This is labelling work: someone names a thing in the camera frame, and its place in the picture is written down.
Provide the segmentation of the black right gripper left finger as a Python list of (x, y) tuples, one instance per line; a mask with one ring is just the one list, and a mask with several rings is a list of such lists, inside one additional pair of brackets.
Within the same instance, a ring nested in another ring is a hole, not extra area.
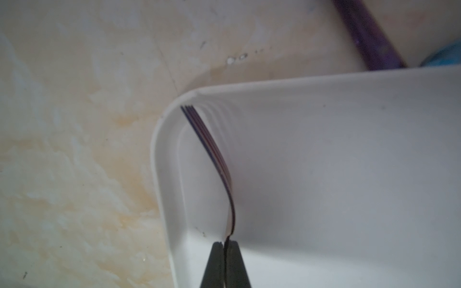
[(215, 242), (205, 267), (200, 288), (224, 288), (224, 246), (221, 242)]

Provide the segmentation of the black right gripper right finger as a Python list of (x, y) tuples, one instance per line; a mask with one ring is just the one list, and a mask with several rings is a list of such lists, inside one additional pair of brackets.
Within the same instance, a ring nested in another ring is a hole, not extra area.
[(226, 288), (251, 288), (238, 242), (227, 240), (224, 244), (224, 286)]

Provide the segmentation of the dark purple fork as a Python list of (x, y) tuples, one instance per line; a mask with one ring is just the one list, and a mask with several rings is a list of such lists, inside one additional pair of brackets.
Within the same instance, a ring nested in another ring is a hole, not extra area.
[(236, 215), (234, 200), (232, 197), (232, 179), (229, 168), (215, 140), (197, 110), (192, 105), (181, 106), (181, 110), (189, 124), (192, 126), (222, 180), (230, 206), (230, 222), (228, 224), (228, 228), (226, 229), (226, 238), (230, 238), (234, 234)]

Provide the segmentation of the maroon purple spoon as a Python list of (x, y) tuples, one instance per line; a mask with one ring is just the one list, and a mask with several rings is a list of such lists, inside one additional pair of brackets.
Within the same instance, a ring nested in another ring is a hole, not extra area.
[(362, 1), (332, 0), (365, 65), (370, 71), (407, 68)]

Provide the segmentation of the blue fork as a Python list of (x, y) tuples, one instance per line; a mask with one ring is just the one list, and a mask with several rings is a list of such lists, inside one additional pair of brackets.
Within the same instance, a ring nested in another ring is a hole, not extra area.
[(423, 60), (420, 67), (452, 66), (460, 63), (461, 40), (458, 39), (429, 55)]

